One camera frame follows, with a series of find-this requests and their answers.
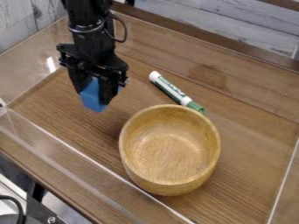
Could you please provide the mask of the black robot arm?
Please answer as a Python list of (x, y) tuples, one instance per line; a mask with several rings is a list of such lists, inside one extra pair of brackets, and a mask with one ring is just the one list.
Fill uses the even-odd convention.
[(93, 105), (106, 106), (126, 85), (128, 64), (116, 55), (126, 25), (110, 11), (112, 0), (60, 0), (68, 14), (70, 44), (57, 44), (60, 64), (78, 95), (92, 91)]

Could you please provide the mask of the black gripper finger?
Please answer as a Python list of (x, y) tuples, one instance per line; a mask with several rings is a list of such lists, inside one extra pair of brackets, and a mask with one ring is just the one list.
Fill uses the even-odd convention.
[(113, 97), (117, 95), (117, 80), (100, 76), (98, 83), (98, 101), (101, 104), (108, 105)]
[(80, 93), (92, 81), (92, 75), (85, 71), (68, 68), (69, 79), (77, 93)]

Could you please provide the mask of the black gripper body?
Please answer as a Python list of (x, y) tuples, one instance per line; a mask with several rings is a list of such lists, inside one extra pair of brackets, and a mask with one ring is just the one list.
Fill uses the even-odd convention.
[(78, 31), (70, 29), (73, 43), (57, 44), (60, 52), (60, 64), (68, 68), (85, 70), (92, 78), (100, 76), (116, 79), (117, 85), (126, 84), (128, 64), (114, 53), (116, 42), (126, 39), (116, 39), (113, 30), (108, 28), (94, 31)]

